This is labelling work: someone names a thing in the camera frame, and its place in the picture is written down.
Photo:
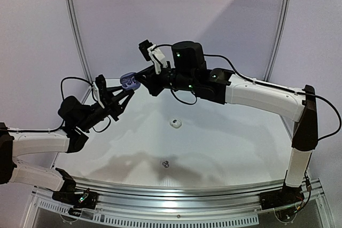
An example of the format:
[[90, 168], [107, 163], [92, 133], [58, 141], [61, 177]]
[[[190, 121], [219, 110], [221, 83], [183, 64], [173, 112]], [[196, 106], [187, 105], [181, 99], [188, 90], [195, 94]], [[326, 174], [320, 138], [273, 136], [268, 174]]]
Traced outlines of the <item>grey oval puck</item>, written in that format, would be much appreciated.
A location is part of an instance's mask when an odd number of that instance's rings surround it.
[[124, 90], [137, 90], [141, 83], [135, 79], [135, 72], [130, 72], [120, 77], [120, 84]]

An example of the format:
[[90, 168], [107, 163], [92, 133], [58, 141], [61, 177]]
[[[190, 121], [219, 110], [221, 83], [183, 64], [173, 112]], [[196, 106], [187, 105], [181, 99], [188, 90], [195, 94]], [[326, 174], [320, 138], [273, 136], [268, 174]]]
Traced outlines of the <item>white earbud charging case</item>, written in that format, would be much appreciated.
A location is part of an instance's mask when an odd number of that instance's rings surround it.
[[182, 121], [180, 119], [172, 118], [169, 121], [169, 125], [172, 128], [178, 129], [178, 128], [180, 128], [182, 126]]

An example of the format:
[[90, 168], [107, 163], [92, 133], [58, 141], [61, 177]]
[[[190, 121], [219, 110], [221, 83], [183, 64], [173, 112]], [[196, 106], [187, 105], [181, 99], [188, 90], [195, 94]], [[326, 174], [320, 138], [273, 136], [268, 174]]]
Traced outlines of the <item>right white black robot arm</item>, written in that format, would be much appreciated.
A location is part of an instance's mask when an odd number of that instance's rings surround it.
[[296, 125], [292, 150], [285, 175], [284, 187], [276, 193], [276, 200], [288, 204], [297, 196], [305, 176], [311, 154], [318, 145], [318, 121], [314, 88], [288, 88], [249, 78], [231, 69], [208, 69], [207, 56], [200, 43], [183, 41], [171, 45], [174, 66], [166, 60], [159, 45], [149, 40], [141, 42], [139, 50], [152, 66], [140, 71], [136, 80], [150, 95], [162, 90], [189, 91], [197, 98], [218, 104], [238, 104], [287, 117]]

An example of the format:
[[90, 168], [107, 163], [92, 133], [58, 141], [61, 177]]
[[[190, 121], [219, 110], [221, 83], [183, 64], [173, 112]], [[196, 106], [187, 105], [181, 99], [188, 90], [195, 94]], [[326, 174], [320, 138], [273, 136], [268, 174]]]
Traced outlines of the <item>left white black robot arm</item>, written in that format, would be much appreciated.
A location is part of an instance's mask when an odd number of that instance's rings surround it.
[[57, 131], [20, 132], [1, 123], [1, 184], [23, 183], [47, 188], [58, 192], [67, 203], [76, 203], [79, 191], [66, 171], [29, 164], [18, 157], [46, 152], [79, 152], [85, 146], [91, 128], [107, 117], [118, 121], [134, 91], [111, 87], [98, 89], [96, 94], [97, 101], [92, 105], [81, 104], [74, 96], [65, 98], [58, 111], [65, 124]]

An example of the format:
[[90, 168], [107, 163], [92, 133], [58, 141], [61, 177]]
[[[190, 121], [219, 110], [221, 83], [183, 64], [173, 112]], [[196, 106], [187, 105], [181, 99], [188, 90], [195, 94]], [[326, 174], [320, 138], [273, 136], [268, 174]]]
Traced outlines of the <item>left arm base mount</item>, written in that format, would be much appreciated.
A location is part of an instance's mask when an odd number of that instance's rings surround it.
[[63, 184], [59, 191], [53, 192], [53, 200], [72, 205], [75, 209], [96, 208], [99, 197], [97, 192], [91, 191], [89, 188], [78, 191], [76, 181], [65, 170], [56, 168], [56, 171], [61, 174]]

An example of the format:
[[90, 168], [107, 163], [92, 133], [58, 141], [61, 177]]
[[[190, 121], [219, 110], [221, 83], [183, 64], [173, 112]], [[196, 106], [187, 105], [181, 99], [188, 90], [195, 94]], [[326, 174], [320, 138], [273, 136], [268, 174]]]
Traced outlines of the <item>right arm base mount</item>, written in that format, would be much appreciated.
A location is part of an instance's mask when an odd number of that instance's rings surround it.
[[305, 201], [304, 191], [302, 186], [290, 187], [283, 183], [278, 190], [263, 192], [259, 194], [259, 202], [262, 210], [278, 208], [300, 202], [300, 205], [295, 209], [295, 213], [301, 210], [309, 201], [311, 196], [312, 186], [307, 171], [304, 173], [304, 179], [309, 196]]

